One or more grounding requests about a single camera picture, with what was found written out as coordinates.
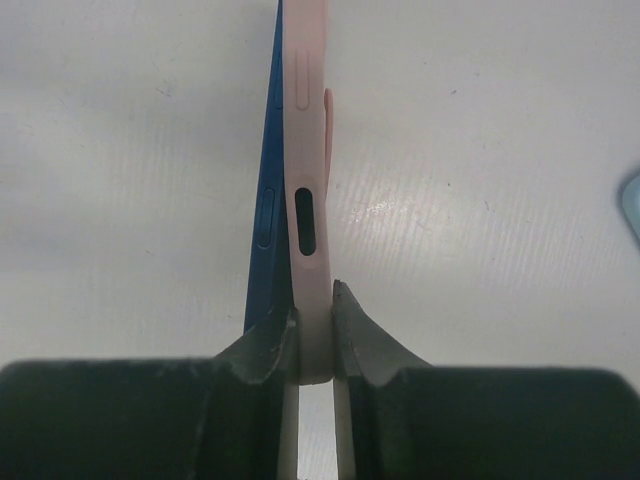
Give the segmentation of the light blue phone case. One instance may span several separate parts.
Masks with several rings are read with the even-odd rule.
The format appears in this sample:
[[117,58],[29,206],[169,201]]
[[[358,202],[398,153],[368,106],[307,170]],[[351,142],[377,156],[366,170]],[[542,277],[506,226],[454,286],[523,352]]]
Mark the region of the light blue phone case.
[[636,246],[639,246],[639,168],[621,180],[617,193],[618,207]]

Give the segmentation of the blue phone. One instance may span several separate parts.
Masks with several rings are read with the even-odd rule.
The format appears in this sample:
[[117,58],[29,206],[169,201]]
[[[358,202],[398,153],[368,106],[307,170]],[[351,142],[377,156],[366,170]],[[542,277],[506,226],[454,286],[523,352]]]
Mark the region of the blue phone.
[[282,7],[277,7],[252,233],[244,330],[293,304],[284,189]]

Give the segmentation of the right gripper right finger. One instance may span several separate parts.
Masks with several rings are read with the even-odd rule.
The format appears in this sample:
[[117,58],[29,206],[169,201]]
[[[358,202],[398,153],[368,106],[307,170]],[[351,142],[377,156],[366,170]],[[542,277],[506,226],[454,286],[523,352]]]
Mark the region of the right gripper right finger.
[[436,367],[333,287],[343,479],[635,479],[639,396],[591,368]]

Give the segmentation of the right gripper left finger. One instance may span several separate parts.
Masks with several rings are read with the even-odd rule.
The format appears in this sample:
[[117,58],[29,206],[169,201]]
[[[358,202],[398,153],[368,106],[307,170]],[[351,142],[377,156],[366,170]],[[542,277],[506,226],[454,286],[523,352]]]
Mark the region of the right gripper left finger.
[[1,371],[5,479],[292,479],[298,329],[212,358],[32,360]]

